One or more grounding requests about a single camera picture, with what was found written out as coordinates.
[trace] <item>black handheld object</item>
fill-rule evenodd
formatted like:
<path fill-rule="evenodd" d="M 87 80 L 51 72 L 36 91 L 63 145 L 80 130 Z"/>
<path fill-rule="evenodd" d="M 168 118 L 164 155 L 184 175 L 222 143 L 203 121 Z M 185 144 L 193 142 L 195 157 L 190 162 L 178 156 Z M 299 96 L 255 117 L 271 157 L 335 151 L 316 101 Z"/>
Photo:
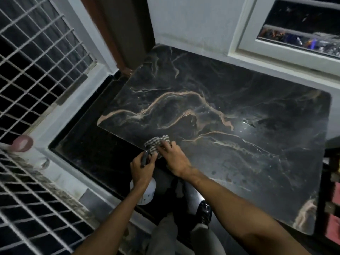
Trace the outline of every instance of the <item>black handheld object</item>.
<path fill-rule="evenodd" d="M 147 161 L 148 161 L 148 158 L 149 158 L 149 154 L 150 154 L 150 146 L 147 145 L 147 146 L 145 147 L 144 154 L 143 154 L 143 156 L 142 156 L 142 160 L 141 160 L 141 162 L 140 162 L 140 167 L 141 167 L 141 168 L 144 168 L 144 167 L 146 166 Z"/>

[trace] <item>pants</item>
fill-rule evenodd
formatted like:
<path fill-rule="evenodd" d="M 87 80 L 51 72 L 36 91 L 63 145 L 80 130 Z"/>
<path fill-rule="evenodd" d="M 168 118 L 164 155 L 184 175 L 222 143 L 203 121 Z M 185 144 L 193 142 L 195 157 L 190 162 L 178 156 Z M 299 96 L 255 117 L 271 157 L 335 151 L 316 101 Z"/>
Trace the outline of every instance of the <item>pants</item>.
<path fill-rule="evenodd" d="M 175 255 L 177 233 L 173 215 L 169 214 L 153 230 L 146 255 Z M 191 232 L 191 244 L 195 255 L 225 255 L 217 236 L 202 224 Z"/>

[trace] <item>white bucket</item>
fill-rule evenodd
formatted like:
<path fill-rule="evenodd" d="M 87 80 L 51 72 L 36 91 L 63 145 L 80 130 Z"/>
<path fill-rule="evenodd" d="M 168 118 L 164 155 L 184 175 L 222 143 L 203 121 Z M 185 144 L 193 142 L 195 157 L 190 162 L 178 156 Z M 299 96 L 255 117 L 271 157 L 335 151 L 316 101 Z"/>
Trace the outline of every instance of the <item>white bucket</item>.
<path fill-rule="evenodd" d="M 130 181 L 130 190 L 133 188 L 133 181 Z M 153 195 L 155 194 L 156 189 L 156 181 L 154 178 L 151 179 L 149 186 L 145 190 L 142 198 L 138 201 L 137 205 L 146 205 L 150 203 L 153 199 Z"/>

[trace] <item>tabletop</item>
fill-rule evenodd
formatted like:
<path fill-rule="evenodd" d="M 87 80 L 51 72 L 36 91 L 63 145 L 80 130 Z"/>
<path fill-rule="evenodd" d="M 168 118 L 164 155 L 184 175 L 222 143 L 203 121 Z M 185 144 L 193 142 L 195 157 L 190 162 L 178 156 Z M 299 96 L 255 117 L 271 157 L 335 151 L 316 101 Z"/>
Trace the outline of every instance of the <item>tabletop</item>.
<path fill-rule="evenodd" d="M 140 148 L 169 135 L 205 175 L 312 234 L 330 100 L 321 90 L 157 45 L 97 124 Z"/>

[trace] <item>wire mesh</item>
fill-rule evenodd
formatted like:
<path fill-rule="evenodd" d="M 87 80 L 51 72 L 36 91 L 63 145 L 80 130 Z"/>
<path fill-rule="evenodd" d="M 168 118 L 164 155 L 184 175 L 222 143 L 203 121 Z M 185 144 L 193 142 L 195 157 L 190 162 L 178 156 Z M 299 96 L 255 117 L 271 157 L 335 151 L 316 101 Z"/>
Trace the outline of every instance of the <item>wire mesh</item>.
<path fill-rule="evenodd" d="M 0 0 L 0 142 L 27 131 L 95 62 L 51 0 Z"/>
<path fill-rule="evenodd" d="M 69 205 L 0 150 L 0 254 L 70 254 L 92 232 Z"/>

